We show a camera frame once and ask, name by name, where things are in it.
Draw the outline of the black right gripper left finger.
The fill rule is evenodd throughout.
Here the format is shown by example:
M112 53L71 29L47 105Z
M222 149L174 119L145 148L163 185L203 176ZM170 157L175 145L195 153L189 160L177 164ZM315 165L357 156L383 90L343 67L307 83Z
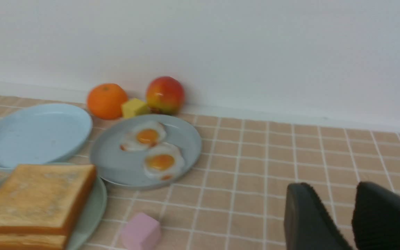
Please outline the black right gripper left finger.
M287 250L351 250L313 187L287 186L284 215Z

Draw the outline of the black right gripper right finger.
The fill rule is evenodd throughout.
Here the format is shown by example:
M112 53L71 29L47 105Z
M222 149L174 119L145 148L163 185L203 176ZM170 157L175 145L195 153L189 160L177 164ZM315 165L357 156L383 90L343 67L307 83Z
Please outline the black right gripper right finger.
M360 182L351 226L359 250L400 250L400 195Z

